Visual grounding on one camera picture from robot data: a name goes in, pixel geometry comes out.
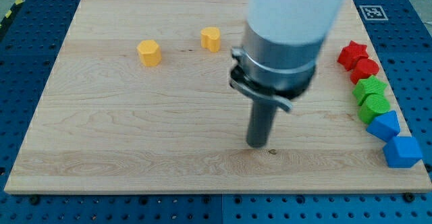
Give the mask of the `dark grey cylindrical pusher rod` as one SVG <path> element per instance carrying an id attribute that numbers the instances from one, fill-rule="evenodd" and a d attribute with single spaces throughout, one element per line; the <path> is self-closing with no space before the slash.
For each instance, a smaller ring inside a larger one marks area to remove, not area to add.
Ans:
<path id="1" fill-rule="evenodd" d="M 275 105 L 253 102 L 246 135 L 246 142 L 249 146 L 262 148 L 266 145 L 276 111 Z"/>

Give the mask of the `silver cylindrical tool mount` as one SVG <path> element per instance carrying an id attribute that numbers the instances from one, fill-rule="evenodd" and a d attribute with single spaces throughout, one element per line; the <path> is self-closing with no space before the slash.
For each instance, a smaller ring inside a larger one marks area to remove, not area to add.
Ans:
<path id="1" fill-rule="evenodd" d="M 246 25 L 242 43 L 232 48 L 237 64 L 229 85 L 252 99 L 288 112 L 291 100 L 309 86 L 324 38 L 299 44 L 277 43 Z"/>

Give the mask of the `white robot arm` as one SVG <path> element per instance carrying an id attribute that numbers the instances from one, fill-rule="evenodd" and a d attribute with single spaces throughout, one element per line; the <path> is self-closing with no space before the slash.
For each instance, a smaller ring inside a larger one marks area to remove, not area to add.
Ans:
<path id="1" fill-rule="evenodd" d="M 246 142 L 266 145 L 275 113 L 307 90 L 343 0 L 249 0 L 229 85 L 252 99 Z"/>

